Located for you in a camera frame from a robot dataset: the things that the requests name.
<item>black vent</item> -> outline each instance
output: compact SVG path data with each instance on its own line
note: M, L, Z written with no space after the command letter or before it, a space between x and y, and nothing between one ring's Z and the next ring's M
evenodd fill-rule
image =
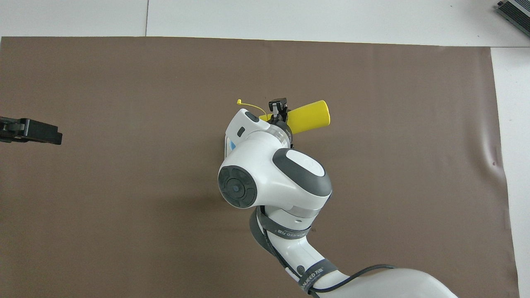
M515 0L515 2L519 3L520 6L524 7L526 10L530 12L530 1L528 0Z
M497 9L497 12L517 28L521 29L526 35L530 36L530 17L515 7L515 5L506 2Z

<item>velcro strap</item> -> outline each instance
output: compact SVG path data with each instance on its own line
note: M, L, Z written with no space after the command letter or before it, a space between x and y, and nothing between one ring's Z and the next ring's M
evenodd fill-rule
M284 239L300 239L305 237L308 233L311 227L308 227L305 230L292 230L288 227L284 227L275 221L271 220L267 217L267 215L264 214L264 206L261 206L261 208L257 209L258 219L260 221L261 227L265 230L271 232L272 234L284 238Z
M309 289L316 283L316 281L336 269L337 267L327 259L320 260L302 274L298 281L298 285L304 290L304 292L308 293Z

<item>white tile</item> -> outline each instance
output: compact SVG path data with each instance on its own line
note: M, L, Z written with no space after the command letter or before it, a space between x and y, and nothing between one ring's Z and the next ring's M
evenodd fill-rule
M151 0L148 36L530 46L497 1Z
M147 0L1 0L0 36L144 36Z
M530 297L530 48L491 49L520 298Z

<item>yellow object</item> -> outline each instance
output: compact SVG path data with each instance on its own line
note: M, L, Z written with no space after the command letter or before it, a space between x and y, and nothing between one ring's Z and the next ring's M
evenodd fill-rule
M271 115L260 116L260 119L267 121ZM287 113L287 125L291 128L293 134L328 126L329 124L330 112L328 105L323 100L306 104Z
M258 106L255 106L255 105L253 105L253 104L243 103L243 102L241 102L241 99L238 99L238 100L237 100L237 104L239 104L240 106L249 106L249 107L253 107L253 108L256 108L256 109L260 109L260 110L263 112L263 114L264 114L265 116L267 116L267 113L265 113L265 111L264 111L262 108L260 108L260 107L258 107Z

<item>brown mat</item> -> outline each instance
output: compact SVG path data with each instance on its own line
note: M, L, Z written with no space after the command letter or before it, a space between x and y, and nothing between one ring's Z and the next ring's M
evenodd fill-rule
M332 179L308 238L341 271L517 295L489 48L4 37L0 59L0 115L64 134L0 143L2 297L306 297L217 188L236 99L279 97L329 105L294 144Z

